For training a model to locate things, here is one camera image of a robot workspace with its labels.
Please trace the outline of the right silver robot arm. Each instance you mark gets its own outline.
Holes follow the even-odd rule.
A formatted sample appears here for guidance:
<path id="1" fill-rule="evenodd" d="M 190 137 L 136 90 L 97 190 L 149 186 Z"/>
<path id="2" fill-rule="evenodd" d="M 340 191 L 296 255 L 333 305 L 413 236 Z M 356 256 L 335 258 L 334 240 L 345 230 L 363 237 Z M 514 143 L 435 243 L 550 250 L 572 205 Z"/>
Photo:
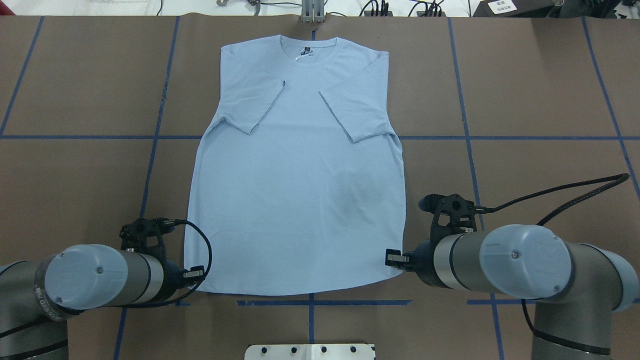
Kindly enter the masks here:
<path id="1" fill-rule="evenodd" d="M 431 287 L 519 299 L 533 360 L 610 360 L 613 314 L 639 294 L 621 255 L 539 225 L 432 235 L 413 251 L 387 249 L 385 264 Z"/>

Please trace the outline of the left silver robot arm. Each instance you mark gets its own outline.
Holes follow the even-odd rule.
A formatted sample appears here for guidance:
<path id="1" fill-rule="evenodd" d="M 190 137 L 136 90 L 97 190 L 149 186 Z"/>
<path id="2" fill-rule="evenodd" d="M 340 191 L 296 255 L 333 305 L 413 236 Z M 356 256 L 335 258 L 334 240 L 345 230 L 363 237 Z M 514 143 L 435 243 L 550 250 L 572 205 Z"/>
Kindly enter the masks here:
<path id="1" fill-rule="evenodd" d="M 76 244 L 43 260 L 1 267 L 1 358 L 67 360 L 67 322 L 99 308 L 155 308 L 194 288 L 206 266 L 182 269 L 171 260 L 105 244 Z"/>

